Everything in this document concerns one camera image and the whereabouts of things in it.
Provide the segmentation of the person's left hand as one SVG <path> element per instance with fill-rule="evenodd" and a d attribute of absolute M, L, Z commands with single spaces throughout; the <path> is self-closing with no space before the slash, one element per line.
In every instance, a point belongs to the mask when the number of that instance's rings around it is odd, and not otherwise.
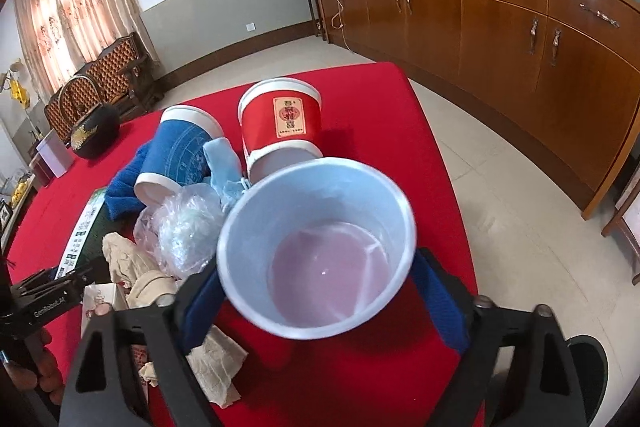
<path fill-rule="evenodd" d="M 72 397 L 63 397 L 65 386 L 58 362 L 46 348 L 51 336 L 47 329 L 35 333 L 40 351 L 35 355 L 26 349 L 26 359 L 34 362 L 29 369 L 10 360 L 1 369 L 1 424 L 15 421 L 17 425 L 43 425 L 46 421 L 76 425 L 80 421 L 95 419 L 106 413 L 108 407 L 115 411 L 126 402 L 122 397 L 119 381 L 102 390 L 79 391 L 80 378 L 72 384 Z"/>

